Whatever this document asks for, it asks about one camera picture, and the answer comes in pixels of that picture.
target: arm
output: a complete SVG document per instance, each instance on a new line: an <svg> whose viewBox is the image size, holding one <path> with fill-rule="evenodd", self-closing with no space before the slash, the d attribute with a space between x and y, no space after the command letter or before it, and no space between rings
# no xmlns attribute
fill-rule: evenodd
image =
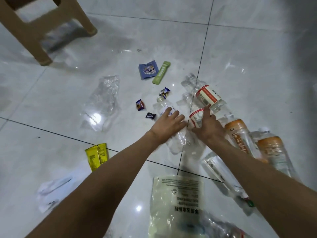
<svg viewBox="0 0 317 238"><path fill-rule="evenodd" d="M233 147L208 109L204 111L202 128L194 128L193 132L224 161L281 238L316 236L315 191Z"/></svg>
<svg viewBox="0 0 317 238"><path fill-rule="evenodd" d="M172 135L186 127L184 115L166 109L153 127L92 172L26 238L103 237L120 201L145 160Z"/></svg>

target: person's left hand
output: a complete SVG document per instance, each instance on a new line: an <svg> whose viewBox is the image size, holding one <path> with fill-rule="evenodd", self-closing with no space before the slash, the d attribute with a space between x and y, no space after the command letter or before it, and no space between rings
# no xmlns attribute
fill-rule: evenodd
<svg viewBox="0 0 317 238"><path fill-rule="evenodd" d="M159 144L164 144L170 137L187 126L187 122L183 121L185 116L178 116L179 111L175 111L171 116L168 116L171 110L172 108L168 107L149 130Z"/></svg>

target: tan stool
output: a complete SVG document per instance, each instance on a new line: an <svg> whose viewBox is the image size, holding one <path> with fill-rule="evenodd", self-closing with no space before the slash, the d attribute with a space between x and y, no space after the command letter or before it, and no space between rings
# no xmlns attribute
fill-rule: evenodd
<svg viewBox="0 0 317 238"><path fill-rule="evenodd" d="M40 45L40 40L49 31L71 19L77 19L90 36L97 33L97 29L81 9L77 0L53 0L57 8L31 22L23 22L15 10L33 1L35 0L0 0L0 22L42 66L52 62Z"/></svg>

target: hand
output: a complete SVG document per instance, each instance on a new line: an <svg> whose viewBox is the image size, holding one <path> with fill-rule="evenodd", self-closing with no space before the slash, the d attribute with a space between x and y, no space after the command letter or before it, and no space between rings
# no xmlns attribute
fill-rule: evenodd
<svg viewBox="0 0 317 238"><path fill-rule="evenodd" d="M224 140L226 134L220 122L216 120L216 116L210 115L209 108L204 108L201 128L193 128L192 132L206 145L212 145L215 140Z"/></svg>
<svg viewBox="0 0 317 238"><path fill-rule="evenodd" d="M178 116L179 111L175 111L171 116L168 116L171 110L172 108L168 107L149 130L159 144L164 144L170 137L187 126L187 122L183 121L185 116Z"/></svg>

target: forearm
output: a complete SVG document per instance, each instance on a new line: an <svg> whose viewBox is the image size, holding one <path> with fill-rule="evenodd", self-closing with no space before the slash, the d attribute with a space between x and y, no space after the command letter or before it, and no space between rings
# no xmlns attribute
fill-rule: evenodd
<svg viewBox="0 0 317 238"><path fill-rule="evenodd" d="M241 152L225 139L207 145L224 161L281 238L315 234L316 192Z"/></svg>
<svg viewBox="0 0 317 238"><path fill-rule="evenodd" d="M103 237L123 196L158 146L147 132L92 172L27 238Z"/></svg>

